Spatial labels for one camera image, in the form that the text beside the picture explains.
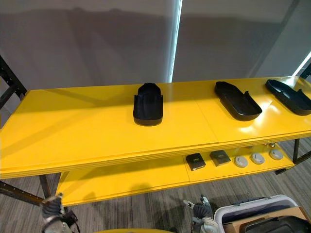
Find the metal table frame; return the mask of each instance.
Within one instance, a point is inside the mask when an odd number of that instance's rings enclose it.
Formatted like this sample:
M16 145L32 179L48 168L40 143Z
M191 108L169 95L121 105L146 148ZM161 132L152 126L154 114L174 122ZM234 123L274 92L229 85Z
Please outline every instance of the metal table frame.
M311 75L311 63L308 67L301 73L300 77L306 79L309 75ZM2 94L0 97L0 109L5 105L5 103L9 100L9 98L15 93L20 100L24 98L26 95L27 89L23 86L23 84L18 80L17 76L14 72L9 68L3 58L0 56L0 76L3 80L9 85L9 88ZM298 158L298 149L299 149L299 139L295 140L294 145L294 154L293 154L293 163L295 165L304 162L305 160L311 158L311 151L306 154L300 156ZM287 169L283 168L275 171L276 174L281 174L285 172ZM39 175L40 184L44 193L44 197L48 198L51 196L51 191L49 188L49 184L47 181L46 175ZM9 197L13 197L18 200L22 200L24 202L30 203L32 205L40 206L43 198L20 190L16 187L13 187L5 182L0 181L0 194L4 194Z

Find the cardboard box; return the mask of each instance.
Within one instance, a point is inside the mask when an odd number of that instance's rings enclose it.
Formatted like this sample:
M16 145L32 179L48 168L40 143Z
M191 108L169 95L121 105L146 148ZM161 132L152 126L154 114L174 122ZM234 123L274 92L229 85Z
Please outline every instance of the cardboard box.
M279 216L296 216L302 219L306 219L310 222L307 214L305 213L302 207L292 207L292 208L287 208L284 210L278 210L278 211L266 213L263 215L257 215L254 217L248 217L248 218L244 218L241 220L233 221L230 223L226 223L223 226L224 226L224 230L226 233L240 233L240 226L244 223L262 220L262 219L266 219L270 217L279 217Z

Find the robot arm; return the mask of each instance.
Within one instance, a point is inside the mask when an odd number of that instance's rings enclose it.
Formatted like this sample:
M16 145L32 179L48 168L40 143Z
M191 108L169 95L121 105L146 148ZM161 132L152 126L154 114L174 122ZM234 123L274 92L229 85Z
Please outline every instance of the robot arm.
M42 233L72 233L70 227L78 221L73 211L66 212L61 200L62 194L45 199L42 203L42 217L45 223Z
M193 210L192 233L219 233L217 222L213 220L213 211L207 198L201 195L202 204L193 204L188 200L184 200L187 207Z

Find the white plastic bin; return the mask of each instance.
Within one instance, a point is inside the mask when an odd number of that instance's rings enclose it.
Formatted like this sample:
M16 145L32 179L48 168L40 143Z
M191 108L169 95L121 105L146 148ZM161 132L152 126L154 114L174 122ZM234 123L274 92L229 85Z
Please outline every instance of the white plastic bin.
M298 205L293 199L285 195L276 195L221 207L216 210L214 219L219 225L220 232L225 233L224 223L296 206Z

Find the yellow object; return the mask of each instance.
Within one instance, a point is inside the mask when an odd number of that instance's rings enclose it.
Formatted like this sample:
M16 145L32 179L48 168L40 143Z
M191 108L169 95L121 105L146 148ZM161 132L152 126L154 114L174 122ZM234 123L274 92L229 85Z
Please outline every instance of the yellow object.
M311 115L298 116L264 87L268 78L226 80L262 108L237 121L213 91L216 81L161 83L163 120L134 123L140 85L31 90L3 127L0 178L117 165L311 136ZM275 78L302 88L298 77Z
M69 206L293 166L278 145L275 149L283 153L283 159L277 161L271 158L270 149L269 146L257 145L226 150L231 162L218 167L213 163L210 153L205 152L201 155L206 166L196 171L190 170L186 156L175 156L64 172L57 193L64 194L63 204ZM257 165L251 161L250 156L254 152L262 154L266 160L264 164ZM244 156L248 166L237 167L233 162L236 155Z

